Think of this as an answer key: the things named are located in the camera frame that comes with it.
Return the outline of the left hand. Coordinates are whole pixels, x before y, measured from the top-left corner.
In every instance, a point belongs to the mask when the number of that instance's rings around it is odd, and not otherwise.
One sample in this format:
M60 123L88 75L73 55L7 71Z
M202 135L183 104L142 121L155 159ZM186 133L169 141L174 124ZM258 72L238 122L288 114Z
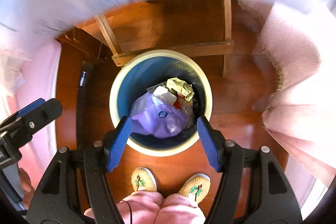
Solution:
M25 209L29 209L29 205L31 203L31 200L33 199L35 190L31 184L31 180L29 175L27 174L27 172L22 169L19 168L19 178L20 178L20 183L21 183L21 187L23 189L23 206L25 207Z

